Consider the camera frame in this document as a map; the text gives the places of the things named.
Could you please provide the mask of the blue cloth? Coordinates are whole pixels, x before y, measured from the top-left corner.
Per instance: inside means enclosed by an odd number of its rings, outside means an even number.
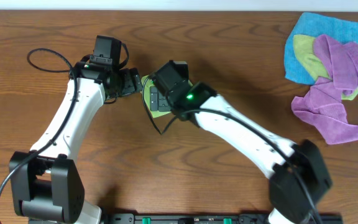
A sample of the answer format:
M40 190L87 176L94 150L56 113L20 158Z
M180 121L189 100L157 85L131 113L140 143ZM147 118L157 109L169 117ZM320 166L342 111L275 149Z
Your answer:
M312 85L314 81L295 58L293 36L296 34L312 37L326 34L342 44L348 42L358 44L358 22L345 21L310 12L304 12L300 16L285 44L285 78L296 83Z

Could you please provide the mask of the light green cloth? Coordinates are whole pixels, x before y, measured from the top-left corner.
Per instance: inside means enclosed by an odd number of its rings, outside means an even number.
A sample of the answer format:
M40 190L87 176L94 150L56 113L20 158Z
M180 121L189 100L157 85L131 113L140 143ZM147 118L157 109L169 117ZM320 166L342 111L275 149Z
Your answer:
M146 83L145 88L144 88L144 100L145 100L145 104L147 105L147 109L150 111L153 118L158 118L161 116L165 116L166 114L170 114L170 111L164 111L164 112L151 111L151 108L150 108L150 87L153 87L153 86L154 86L154 84L150 80L148 80L148 82Z

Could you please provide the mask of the purple cloth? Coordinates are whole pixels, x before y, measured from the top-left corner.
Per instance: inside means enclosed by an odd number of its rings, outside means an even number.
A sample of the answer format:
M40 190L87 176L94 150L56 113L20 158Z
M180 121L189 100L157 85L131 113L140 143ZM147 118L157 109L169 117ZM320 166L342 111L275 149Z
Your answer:
M305 123L314 126L327 144L358 141L358 125L347 121L342 91L327 78L318 78L305 96L294 97L291 110Z

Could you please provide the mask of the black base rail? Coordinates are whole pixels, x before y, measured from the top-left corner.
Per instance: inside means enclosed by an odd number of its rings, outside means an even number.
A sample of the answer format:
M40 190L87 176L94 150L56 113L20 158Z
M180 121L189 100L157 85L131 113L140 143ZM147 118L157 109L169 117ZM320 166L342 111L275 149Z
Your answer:
M291 223L281 215L243 213L240 215L102 215L101 224L268 224Z

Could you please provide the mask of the olive green cloth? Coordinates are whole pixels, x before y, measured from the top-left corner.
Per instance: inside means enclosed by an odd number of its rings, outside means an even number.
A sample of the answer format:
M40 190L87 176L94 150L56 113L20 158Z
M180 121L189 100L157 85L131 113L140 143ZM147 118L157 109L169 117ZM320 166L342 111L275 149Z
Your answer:
M323 34L312 37L293 36L295 58L314 82L327 78L335 89L342 91L343 100L353 100L358 95L358 44L340 43Z

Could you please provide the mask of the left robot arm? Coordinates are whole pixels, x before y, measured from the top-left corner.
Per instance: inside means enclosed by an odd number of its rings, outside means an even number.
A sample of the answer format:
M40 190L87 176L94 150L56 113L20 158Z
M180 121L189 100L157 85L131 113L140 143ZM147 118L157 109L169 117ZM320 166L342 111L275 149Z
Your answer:
M9 161L14 211L35 222L100 223L102 209L85 200L78 152L96 112L107 100L142 89L136 68L78 62L65 97L29 152Z

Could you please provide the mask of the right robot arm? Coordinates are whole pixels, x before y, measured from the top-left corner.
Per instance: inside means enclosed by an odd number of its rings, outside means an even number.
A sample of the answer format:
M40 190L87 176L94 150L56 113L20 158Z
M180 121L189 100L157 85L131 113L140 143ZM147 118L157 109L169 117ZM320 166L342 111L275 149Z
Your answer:
M332 187L318 147L309 140L297 144L267 131L232 107L204 83L187 81L169 86L152 81L175 119L191 121L225 140L253 162L268 179L273 211L268 223L322 223L316 205Z

